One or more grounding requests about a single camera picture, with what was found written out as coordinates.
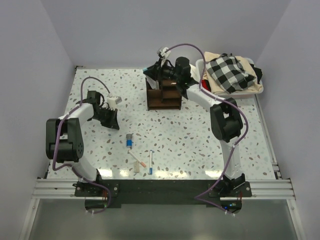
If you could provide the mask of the blue grey correction bottle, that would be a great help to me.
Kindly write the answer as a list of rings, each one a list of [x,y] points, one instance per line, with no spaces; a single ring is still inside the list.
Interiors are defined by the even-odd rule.
[[[126,134],[126,146],[128,148],[131,148],[133,146],[133,134],[132,133]]]

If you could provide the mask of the brown wooden desk organizer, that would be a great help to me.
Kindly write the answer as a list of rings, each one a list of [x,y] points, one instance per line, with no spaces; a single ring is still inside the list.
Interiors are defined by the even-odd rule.
[[[147,110],[181,110],[182,96],[176,89],[174,80],[165,79],[153,89],[145,79]]]

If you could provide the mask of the white pen orange tip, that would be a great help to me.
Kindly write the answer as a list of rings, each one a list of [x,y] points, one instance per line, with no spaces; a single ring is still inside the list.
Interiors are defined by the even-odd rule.
[[[146,168],[146,164],[141,161],[130,149],[127,151],[129,155],[131,155],[143,168]]]

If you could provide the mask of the blue white marker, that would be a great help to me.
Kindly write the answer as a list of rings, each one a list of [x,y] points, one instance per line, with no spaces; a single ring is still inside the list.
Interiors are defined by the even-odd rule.
[[[149,151],[149,175],[153,174],[153,150]]]

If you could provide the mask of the grey white pen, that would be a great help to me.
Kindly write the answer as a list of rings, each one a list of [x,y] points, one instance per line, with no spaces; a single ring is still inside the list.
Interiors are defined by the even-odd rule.
[[[156,86],[156,88],[155,88],[155,89],[157,89],[157,90],[159,90],[159,89],[160,89],[160,85],[159,85],[159,81],[158,81],[158,80],[156,80],[156,81],[155,81],[155,86]]]

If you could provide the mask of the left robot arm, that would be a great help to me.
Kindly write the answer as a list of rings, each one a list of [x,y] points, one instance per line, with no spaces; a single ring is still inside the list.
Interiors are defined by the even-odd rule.
[[[121,101],[119,96],[109,93],[104,98],[100,92],[91,90],[67,114],[46,121],[45,152],[52,160],[52,170],[69,168],[80,183],[87,183],[85,189],[92,196],[99,196],[104,184],[99,171],[84,157],[82,126],[96,120],[102,127],[119,130],[117,105]]]

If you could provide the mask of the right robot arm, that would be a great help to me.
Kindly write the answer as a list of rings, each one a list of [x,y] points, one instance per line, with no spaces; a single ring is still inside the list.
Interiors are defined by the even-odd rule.
[[[211,130],[220,142],[224,164],[221,176],[211,189],[216,188],[221,194],[235,196],[246,181],[238,149],[243,122],[235,99],[211,97],[200,90],[200,83],[192,77],[190,61],[186,57],[177,58],[174,66],[167,62],[162,64],[159,59],[143,69],[143,74],[159,85],[165,80],[173,80],[182,97],[199,104],[210,113]]]

